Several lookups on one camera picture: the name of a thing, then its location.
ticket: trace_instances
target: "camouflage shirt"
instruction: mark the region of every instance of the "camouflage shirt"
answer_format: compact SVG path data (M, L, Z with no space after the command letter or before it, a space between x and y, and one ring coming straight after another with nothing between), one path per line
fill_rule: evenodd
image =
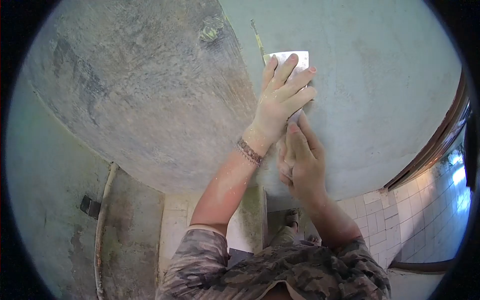
M387 274L363 239L335 253L322 246L267 247L230 270L227 261L225 237L188 230L156 299L261 299L277 283L285 284L293 299L391 297Z

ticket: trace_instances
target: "pipe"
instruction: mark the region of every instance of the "pipe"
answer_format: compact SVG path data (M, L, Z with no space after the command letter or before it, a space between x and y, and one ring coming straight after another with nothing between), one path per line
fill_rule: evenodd
M96 295L98 300L104 300L103 298L103 286L102 286L102 238L103 238L103 227L105 225L105 218L107 216L108 210L108 195L110 194L110 188L112 186L113 179L115 178L115 173L117 172L119 165L115 162L112 162L110 165L110 173L108 174L107 183L105 184L105 189L103 190L102 202L100 203L100 212L98 213L98 221L96 223L96 232L95 232L95 258L94 258L94 272L95 272L95 285L96 285Z

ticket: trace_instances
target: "braided bracelet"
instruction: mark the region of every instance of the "braided bracelet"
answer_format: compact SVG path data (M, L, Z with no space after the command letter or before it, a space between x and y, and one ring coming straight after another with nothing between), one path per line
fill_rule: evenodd
M257 167L260 166L260 163L262 162L263 157L258 155L252 148L250 148L250 146L248 146L247 142L242 137L240 137L239 140L237 141L236 149L246 159L254 163Z

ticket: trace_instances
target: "tiled wall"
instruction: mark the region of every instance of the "tiled wall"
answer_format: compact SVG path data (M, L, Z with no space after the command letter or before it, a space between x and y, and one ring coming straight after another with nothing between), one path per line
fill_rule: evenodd
M470 192L463 162L437 163L414 180L387 192L339 201L360 227L380 266L396 257L408 263L455 256L468 220Z

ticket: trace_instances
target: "person's left hand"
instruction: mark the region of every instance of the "person's left hand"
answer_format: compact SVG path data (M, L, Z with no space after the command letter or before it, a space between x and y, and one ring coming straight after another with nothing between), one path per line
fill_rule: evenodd
M275 143L285 131L288 118L317 94L312 86L302 89L315 76L315 67L309 67L285 83L298 61L297 54L290 55L275 73L278 60L273 56L264 68L262 94L250 130L262 136L266 145Z

